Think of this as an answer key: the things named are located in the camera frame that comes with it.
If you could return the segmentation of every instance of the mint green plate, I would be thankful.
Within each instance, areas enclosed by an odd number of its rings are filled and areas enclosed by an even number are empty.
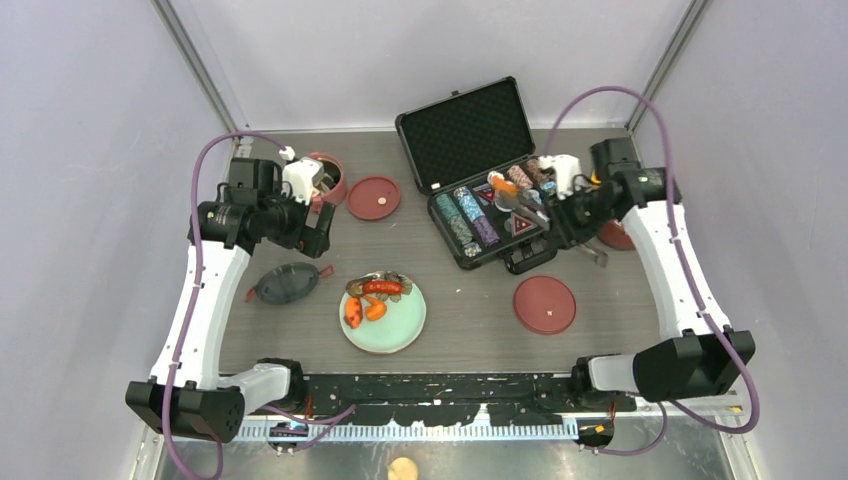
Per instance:
[[[347,293],[342,296],[339,322],[347,339],[366,352],[389,354],[403,350],[418,338],[424,328],[427,305],[415,283],[412,284],[412,292],[402,295],[398,303],[386,300],[388,310],[383,318],[374,322],[363,319],[357,328],[350,328],[344,321],[344,306],[348,298],[350,295]],[[362,304],[363,309],[368,306],[365,300],[362,300]]]

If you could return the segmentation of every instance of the red lid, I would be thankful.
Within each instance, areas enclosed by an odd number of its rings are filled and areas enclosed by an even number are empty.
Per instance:
[[[630,240],[630,237],[624,233],[624,227],[615,220],[609,221],[601,227],[598,240],[616,250],[634,250],[636,248],[633,246],[633,240]]]
[[[389,177],[366,177],[347,195],[347,208],[360,220],[388,217],[400,205],[400,188]]]
[[[552,277],[532,277],[521,282],[512,297],[518,320],[528,330],[542,335],[560,333],[574,321],[574,294]]]

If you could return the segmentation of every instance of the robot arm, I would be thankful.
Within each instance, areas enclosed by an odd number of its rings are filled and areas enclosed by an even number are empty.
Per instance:
[[[231,377],[220,376],[218,362],[236,288],[256,244],[268,238],[312,258],[329,248],[332,204],[324,203],[315,227],[305,225],[312,185],[322,173],[321,164],[311,159],[291,162],[283,169],[272,161],[234,159],[228,183],[218,198],[198,206],[203,283],[174,382],[174,434],[227,442],[238,433],[245,414],[271,402],[286,407],[303,401],[303,373],[296,362],[260,360],[252,369]],[[196,246],[190,245],[177,311],[148,381],[130,382],[127,387],[127,405],[159,432],[172,349],[194,288],[195,256]]]
[[[608,140],[593,147],[595,172],[601,178],[597,189],[571,191],[574,157],[542,157],[540,165],[556,172],[556,198],[546,202],[552,236],[561,248],[571,248],[595,237],[608,221],[620,221],[630,236],[645,268],[657,305],[662,341],[636,354],[581,358],[572,370],[575,393],[624,391],[637,393],[651,402],[679,400],[726,393],[739,371],[718,339],[701,318],[688,288],[671,234],[666,211],[665,169],[642,168],[635,152],[623,161],[610,161],[619,146]],[[733,331],[727,316],[715,301],[700,263],[692,249],[684,221],[684,208],[675,195],[674,215],[679,225],[678,240],[692,267],[706,302],[706,311],[747,363],[755,345],[750,332]]]

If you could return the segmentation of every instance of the metal grate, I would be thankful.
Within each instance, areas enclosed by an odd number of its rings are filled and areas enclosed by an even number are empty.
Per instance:
[[[309,435],[304,437],[271,436],[271,428],[276,420],[246,419],[233,442],[267,442],[285,439],[286,442],[305,442],[315,438],[327,427],[314,425]],[[339,425],[324,436],[322,442],[445,442],[445,441],[486,441],[486,440],[576,440],[577,420],[563,419],[560,425],[522,425],[493,427],[488,419],[459,426],[425,427],[413,425],[402,427],[396,424],[384,426]]]

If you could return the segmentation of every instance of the stack of poker chips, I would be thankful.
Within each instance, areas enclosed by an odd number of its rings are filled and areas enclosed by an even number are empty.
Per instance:
[[[509,179],[512,180],[512,183],[518,185],[518,188],[524,191],[525,195],[530,197],[534,202],[540,205],[542,204],[542,197],[539,195],[539,192],[533,189],[533,181],[530,180],[530,177],[524,173],[524,170],[522,170],[521,167],[513,165],[509,167],[506,174],[509,176]]]
[[[527,169],[527,173],[530,174],[530,178],[539,185],[543,192],[548,195],[556,193],[556,182],[552,181],[550,175],[543,172],[541,167],[539,167],[539,159],[531,158],[530,160],[527,160],[527,163],[524,164],[524,168]]]
[[[477,230],[480,239],[483,241],[483,245],[491,247],[498,243],[500,241],[498,232],[495,231],[495,227],[483,214],[483,209],[480,208],[474,195],[471,194],[471,190],[468,187],[459,187],[453,191],[453,195],[459,202],[459,206],[462,207],[462,211],[471,220],[474,229]]]
[[[474,234],[471,233],[471,229],[468,228],[468,224],[465,223],[465,219],[462,218],[450,196],[443,193],[436,197],[436,206],[439,207],[442,218],[447,220],[451,231],[456,235],[456,239],[462,244],[462,250],[465,256],[474,257],[479,255],[483,249],[474,241]]]

